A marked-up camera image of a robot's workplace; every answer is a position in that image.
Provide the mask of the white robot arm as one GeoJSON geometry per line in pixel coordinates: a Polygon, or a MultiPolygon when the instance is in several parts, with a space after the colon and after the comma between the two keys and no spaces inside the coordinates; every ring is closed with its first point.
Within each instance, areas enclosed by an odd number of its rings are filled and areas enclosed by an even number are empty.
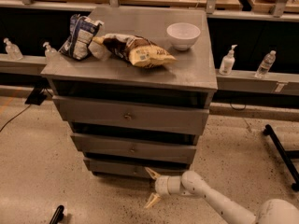
{"type": "Polygon", "coordinates": [[[149,167],[145,170],[155,180],[155,192],[149,196],[146,208],[155,205],[163,196],[176,194],[202,198],[228,224],[299,224],[299,209],[287,201],[268,200],[253,214],[210,187],[195,171],[171,176],[160,175],[149,167]]]}

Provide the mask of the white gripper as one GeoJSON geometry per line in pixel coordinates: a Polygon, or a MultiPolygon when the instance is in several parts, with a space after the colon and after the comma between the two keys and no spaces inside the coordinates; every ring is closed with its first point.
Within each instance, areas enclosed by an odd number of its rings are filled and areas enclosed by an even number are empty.
{"type": "Polygon", "coordinates": [[[161,200],[161,196],[180,194],[182,191],[181,187],[181,177],[170,176],[170,175],[160,175],[156,171],[146,167],[145,170],[149,176],[155,181],[155,190],[157,193],[151,193],[145,208],[151,208],[153,205],[161,200]]]}

